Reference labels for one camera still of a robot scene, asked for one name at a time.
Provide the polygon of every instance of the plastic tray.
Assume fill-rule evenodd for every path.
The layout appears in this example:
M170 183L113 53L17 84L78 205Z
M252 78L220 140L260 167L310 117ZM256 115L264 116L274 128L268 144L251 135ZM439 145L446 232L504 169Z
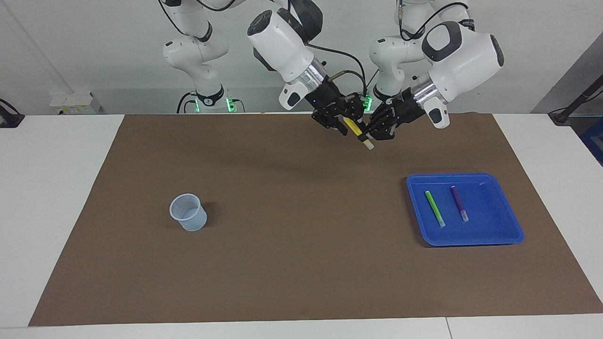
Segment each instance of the plastic tray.
M413 174L406 180L423 239L433 246L517 244L523 230L496 178L487 173ZM455 185L469 221L463 222L450 187ZM425 191L444 218L440 227Z

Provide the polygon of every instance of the white table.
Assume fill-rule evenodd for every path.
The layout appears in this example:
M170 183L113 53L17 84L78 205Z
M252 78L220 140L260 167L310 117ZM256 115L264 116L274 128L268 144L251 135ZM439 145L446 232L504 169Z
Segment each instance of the white table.
M569 127L496 115L568 245L603 296L603 168ZM26 328L123 119L28 116L0 130L0 338L592 338L603 314Z

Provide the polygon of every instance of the clear plastic cup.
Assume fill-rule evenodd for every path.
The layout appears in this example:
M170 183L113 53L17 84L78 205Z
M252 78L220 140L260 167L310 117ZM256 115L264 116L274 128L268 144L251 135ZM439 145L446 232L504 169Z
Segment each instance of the clear plastic cup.
M169 205L169 214L189 232L200 230L207 222L201 200L194 194L182 194Z

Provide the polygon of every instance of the power outlet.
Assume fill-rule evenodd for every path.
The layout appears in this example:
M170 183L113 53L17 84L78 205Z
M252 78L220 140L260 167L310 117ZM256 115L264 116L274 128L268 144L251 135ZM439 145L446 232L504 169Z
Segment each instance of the power outlet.
M55 95L50 101L55 114L100 114L102 107L90 92L74 92L68 95Z

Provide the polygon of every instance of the brown mat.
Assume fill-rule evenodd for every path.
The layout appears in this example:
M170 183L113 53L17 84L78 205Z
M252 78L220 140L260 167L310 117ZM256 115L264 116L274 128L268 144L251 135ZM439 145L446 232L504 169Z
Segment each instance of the brown mat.
M126 116L30 325L603 312L492 116L397 134L368 151L308 115ZM429 247L405 178L473 171L525 241ZM170 219L184 192L199 232Z

